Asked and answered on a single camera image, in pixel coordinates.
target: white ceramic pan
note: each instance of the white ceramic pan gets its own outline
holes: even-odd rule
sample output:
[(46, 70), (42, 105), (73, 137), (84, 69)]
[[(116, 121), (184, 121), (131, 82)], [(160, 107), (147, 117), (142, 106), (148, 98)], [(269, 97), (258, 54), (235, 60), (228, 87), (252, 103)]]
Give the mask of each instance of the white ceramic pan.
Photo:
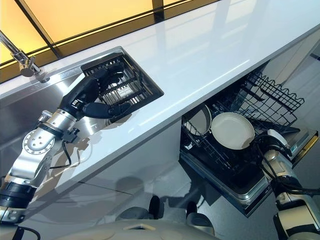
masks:
[(241, 150), (249, 147), (255, 138), (255, 129), (242, 115), (224, 112), (217, 115), (211, 123), (211, 132), (222, 146)]

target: chrome faucet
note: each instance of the chrome faucet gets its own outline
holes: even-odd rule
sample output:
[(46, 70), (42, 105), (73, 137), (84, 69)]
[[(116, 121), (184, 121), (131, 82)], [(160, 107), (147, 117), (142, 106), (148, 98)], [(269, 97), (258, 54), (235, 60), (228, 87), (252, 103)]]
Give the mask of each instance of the chrome faucet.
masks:
[(32, 77), (41, 72), (40, 67), (35, 64), (35, 57), (28, 57), (24, 51), (18, 49), (7, 36), (0, 30), (0, 42), (6, 46), (11, 52), (11, 56), (19, 63), (21, 75), (25, 77)]

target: dish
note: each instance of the dish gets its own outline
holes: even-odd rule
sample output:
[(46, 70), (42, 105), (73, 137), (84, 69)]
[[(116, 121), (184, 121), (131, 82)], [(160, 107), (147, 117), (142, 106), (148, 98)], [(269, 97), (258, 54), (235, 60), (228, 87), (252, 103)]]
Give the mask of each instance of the dish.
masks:
[(211, 126), (212, 117), (207, 105), (196, 107), (185, 115), (186, 121), (183, 125), (193, 135), (200, 136), (206, 134)]
[(255, 129), (242, 115), (234, 112), (223, 112), (211, 123), (211, 132), (222, 146), (241, 150), (249, 147), (255, 138)]

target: kitchen counter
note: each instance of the kitchen counter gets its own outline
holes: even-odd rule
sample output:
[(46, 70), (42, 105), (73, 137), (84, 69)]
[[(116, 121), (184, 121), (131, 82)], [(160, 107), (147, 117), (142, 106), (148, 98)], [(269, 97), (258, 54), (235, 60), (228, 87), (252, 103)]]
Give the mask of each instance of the kitchen counter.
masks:
[[(162, 89), (164, 95), (118, 127), (89, 137), (74, 150), (76, 167), (57, 171), (42, 194), (61, 193), (106, 164), (112, 164), (181, 115), (283, 52), (320, 27), (320, 1), (221, 0), (113, 39), (44, 66), (47, 72), (122, 46)], [(0, 94), (31, 83), (19, 76)]]

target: wire basket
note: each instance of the wire basket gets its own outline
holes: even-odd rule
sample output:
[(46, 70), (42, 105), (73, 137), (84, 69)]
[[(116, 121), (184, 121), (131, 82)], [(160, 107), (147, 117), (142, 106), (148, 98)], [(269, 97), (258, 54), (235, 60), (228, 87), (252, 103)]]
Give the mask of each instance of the wire basket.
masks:
[(210, 135), (210, 131), (201, 134), (185, 116), (182, 116), (182, 138), (184, 139), (181, 142), (184, 147), (188, 150), (193, 146), (202, 148), (221, 170), (235, 172), (237, 165), (230, 160), (230, 158), (234, 158), (234, 154), (226, 154), (225, 150), (221, 151), (217, 146), (214, 146), (208, 138)]
[[(212, 118), (224, 112), (243, 115), (259, 134), (268, 129), (284, 133), (297, 120), (294, 111), (304, 102), (303, 98), (298, 98), (295, 93), (290, 93), (288, 89), (275, 84), (274, 80), (269, 80), (259, 72), (248, 74), (207, 100), (205, 104)], [(194, 150), (193, 146), (204, 150), (216, 163), (215, 167), (219, 171), (232, 175), (250, 164), (243, 161), (252, 158), (250, 149), (239, 155), (239, 152), (223, 147), (210, 131), (200, 134), (185, 115), (182, 116), (181, 128), (181, 144), (191, 152)]]
[(297, 120), (294, 111), (304, 102), (261, 72), (248, 74), (210, 100), (213, 117), (234, 112), (246, 117), (256, 131), (274, 129), (279, 133)]

